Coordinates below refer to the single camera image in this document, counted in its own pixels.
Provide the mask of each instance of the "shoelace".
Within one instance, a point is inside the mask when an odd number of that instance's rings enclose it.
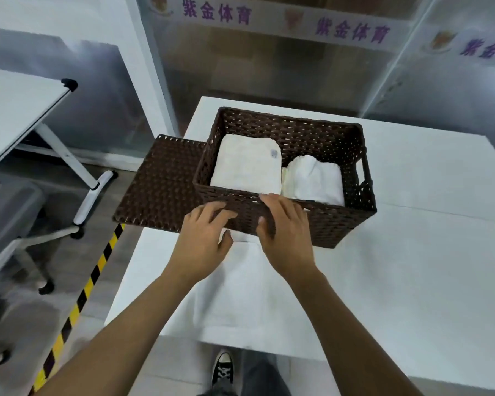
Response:
[[[218,367],[218,378],[222,379],[229,376],[230,367]]]

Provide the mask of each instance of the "forearm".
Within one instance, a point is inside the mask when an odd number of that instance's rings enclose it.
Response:
[[[342,396],[421,395],[319,270],[289,282],[312,322]]]
[[[192,285],[168,265],[37,394],[126,396],[163,326]]]

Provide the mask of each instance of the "white table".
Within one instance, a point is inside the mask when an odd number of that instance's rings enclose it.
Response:
[[[61,83],[0,70],[0,161],[32,130],[36,131],[90,189],[73,219],[80,226],[115,172],[108,170],[95,179],[43,122],[76,88],[77,83],[69,79]]]
[[[315,248],[317,265],[407,375],[495,389],[495,151],[486,138],[207,97],[185,137],[206,140],[220,106],[363,125],[378,212],[336,249]],[[106,323],[159,276],[177,236],[143,230]],[[261,277],[262,326],[194,327],[193,290],[162,335],[326,359],[287,284],[269,264]]]

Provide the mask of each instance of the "basket handle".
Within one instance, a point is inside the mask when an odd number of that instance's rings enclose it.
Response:
[[[367,148],[363,146],[361,152],[361,165],[363,166],[363,173],[365,174],[365,181],[368,182],[370,187],[372,187],[372,178],[370,177],[370,169],[369,169],[369,160],[367,160]]]

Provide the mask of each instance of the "yellow and black hazard tape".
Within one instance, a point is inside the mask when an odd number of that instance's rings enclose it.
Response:
[[[84,305],[88,301],[88,298],[92,293],[92,289],[95,286],[95,283],[99,279],[101,272],[103,272],[106,262],[108,261],[110,255],[112,254],[112,250],[115,247],[117,241],[121,237],[121,234],[123,233],[124,230],[125,230],[125,224],[118,224],[116,229],[114,229],[112,238],[104,248],[103,254],[99,258],[97,265],[90,274],[90,278],[88,279],[86,286],[79,295],[77,302],[73,306],[70,316],[66,319],[66,322],[64,323],[64,326],[60,330],[61,332],[59,333],[57,340],[55,341],[55,344],[49,351],[50,354],[44,361],[44,364],[42,365],[42,369],[37,374],[37,377],[35,378],[35,383],[31,387],[31,391],[29,392],[30,395],[38,391],[50,378],[50,375],[53,372],[53,368],[55,367],[55,363],[57,362],[57,360],[59,359],[62,353],[64,344],[70,337],[72,328],[75,326],[77,320],[79,319],[79,314],[81,313],[82,309],[84,308]]]

